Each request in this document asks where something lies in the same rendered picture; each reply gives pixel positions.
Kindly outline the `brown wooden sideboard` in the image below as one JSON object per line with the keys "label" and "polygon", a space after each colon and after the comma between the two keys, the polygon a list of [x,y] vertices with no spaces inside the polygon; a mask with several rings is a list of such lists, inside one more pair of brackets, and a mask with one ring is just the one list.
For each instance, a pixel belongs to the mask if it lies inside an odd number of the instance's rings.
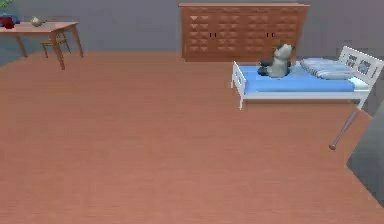
{"label": "brown wooden sideboard", "polygon": [[280,44],[297,45],[306,19],[300,3],[181,3],[187,62],[258,62]]}

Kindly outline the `grey teddy bear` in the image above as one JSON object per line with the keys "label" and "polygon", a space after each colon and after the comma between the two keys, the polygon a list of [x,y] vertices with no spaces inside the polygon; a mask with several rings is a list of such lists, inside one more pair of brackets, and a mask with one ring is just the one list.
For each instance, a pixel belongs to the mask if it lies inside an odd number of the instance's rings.
{"label": "grey teddy bear", "polygon": [[277,46],[272,58],[262,59],[260,61],[258,74],[277,79],[287,76],[290,73],[290,67],[292,65],[290,57],[294,49],[295,46],[291,44],[281,44]]}

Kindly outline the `white bed with blue mattress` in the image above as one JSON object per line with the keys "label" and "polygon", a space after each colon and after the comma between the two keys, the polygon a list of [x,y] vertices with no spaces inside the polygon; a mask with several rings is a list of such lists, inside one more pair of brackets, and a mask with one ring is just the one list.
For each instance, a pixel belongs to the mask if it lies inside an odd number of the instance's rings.
{"label": "white bed with blue mattress", "polygon": [[258,66],[232,64],[231,87],[236,87],[240,96],[239,108],[249,99],[320,99],[359,100],[361,109],[373,89],[384,60],[344,46],[336,60],[350,67],[354,76],[347,80],[317,78],[301,67],[300,63],[290,68],[290,73],[281,79],[260,76]]}

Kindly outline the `pale blue striped pillow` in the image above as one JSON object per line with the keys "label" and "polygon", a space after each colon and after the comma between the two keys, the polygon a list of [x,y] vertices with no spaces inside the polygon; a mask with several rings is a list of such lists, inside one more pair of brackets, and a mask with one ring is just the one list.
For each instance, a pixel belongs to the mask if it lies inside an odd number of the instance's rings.
{"label": "pale blue striped pillow", "polygon": [[324,58],[306,58],[300,65],[311,75],[326,80],[347,80],[354,76],[352,69],[339,61]]}

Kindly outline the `wooden chair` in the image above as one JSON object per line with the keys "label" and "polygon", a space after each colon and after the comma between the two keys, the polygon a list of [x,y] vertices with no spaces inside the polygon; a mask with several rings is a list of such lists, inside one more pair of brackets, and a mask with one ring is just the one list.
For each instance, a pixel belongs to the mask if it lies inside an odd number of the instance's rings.
{"label": "wooden chair", "polygon": [[[57,33],[55,36],[55,39],[56,39],[56,42],[58,43],[58,45],[65,45],[68,52],[71,52],[67,38],[66,38],[66,35],[64,32]],[[45,57],[48,57],[47,47],[52,47],[52,46],[53,46],[53,43],[52,43],[51,38],[48,38],[48,39],[43,40],[41,42],[41,47],[44,51]]]}

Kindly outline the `brown baseball bat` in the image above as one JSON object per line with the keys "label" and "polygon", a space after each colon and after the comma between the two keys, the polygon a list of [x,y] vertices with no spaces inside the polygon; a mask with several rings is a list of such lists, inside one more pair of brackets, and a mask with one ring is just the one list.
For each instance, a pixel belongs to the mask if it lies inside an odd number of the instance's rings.
{"label": "brown baseball bat", "polygon": [[331,144],[329,144],[329,149],[330,150],[336,150],[337,149],[337,144],[341,140],[342,136],[344,133],[348,130],[348,128],[352,125],[356,117],[358,116],[358,113],[360,112],[360,109],[354,109],[353,112],[348,116],[347,120],[345,121],[343,127],[335,137],[335,139],[332,141]]}

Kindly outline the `brown wooden table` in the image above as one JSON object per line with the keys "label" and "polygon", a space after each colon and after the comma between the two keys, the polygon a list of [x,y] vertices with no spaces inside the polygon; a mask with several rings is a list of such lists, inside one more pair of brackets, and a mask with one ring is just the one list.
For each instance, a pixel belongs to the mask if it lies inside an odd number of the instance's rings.
{"label": "brown wooden table", "polygon": [[0,37],[13,37],[16,39],[16,42],[19,46],[21,54],[24,58],[27,58],[28,55],[26,53],[24,44],[21,40],[23,36],[47,36],[53,44],[54,52],[57,56],[57,60],[60,64],[62,70],[65,69],[64,59],[62,57],[61,49],[59,48],[59,44],[56,40],[56,34],[65,31],[71,31],[74,40],[77,44],[80,57],[83,57],[83,49],[80,41],[80,36],[77,29],[78,22],[63,22],[63,21],[55,21],[55,22],[46,22],[39,27],[34,27],[30,22],[20,22],[16,24],[12,29],[6,29],[4,27],[0,28]]}

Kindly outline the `blue object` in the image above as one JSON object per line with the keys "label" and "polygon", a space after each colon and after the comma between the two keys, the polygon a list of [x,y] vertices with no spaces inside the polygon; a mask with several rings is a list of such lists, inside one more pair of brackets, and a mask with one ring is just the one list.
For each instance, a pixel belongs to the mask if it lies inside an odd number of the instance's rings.
{"label": "blue object", "polygon": [[10,17],[15,24],[20,24],[20,19],[16,14],[13,13],[0,13],[0,18]]}

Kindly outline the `dark red pot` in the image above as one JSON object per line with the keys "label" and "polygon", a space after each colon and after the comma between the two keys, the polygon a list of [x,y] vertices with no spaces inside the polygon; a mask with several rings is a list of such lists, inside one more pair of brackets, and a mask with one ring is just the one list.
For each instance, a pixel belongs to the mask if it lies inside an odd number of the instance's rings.
{"label": "dark red pot", "polygon": [[13,29],[14,25],[15,25],[15,23],[13,22],[13,19],[11,17],[1,17],[0,23],[6,29]]}

